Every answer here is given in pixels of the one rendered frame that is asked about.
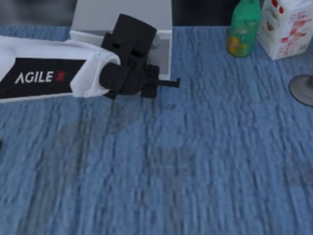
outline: red and white carton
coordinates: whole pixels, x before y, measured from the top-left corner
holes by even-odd
[[[257,41],[272,60],[301,54],[313,36],[313,0],[265,0]]]

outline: black bracket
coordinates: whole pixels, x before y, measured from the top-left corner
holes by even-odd
[[[112,32],[106,33],[101,47],[119,56],[121,65],[108,63],[100,73],[99,83],[110,91],[104,96],[115,99],[118,94],[141,92],[142,97],[155,98],[157,87],[179,87],[180,80],[159,80],[159,67],[148,65],[147,58],[157,30],[133,17],[120,14]]]

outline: green bottle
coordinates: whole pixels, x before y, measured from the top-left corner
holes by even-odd
[[[246,57],[253,49],[261,21],[260,0],[241,0],[231,19],[227,42],[228,52],[235,57]]]

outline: gray metal disc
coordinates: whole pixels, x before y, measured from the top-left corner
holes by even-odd
[[[291,95],[300,103],[313,106],[313,76],[299,75],[289,83]]]

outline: table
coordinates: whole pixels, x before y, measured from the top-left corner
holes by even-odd
[[[67,27],[1,27],[65,40]],[[181,88],[0,104],[2,235],[309,235],[313,109],[288,91],[313,46],[234,59],[224,27],[177,27]]]

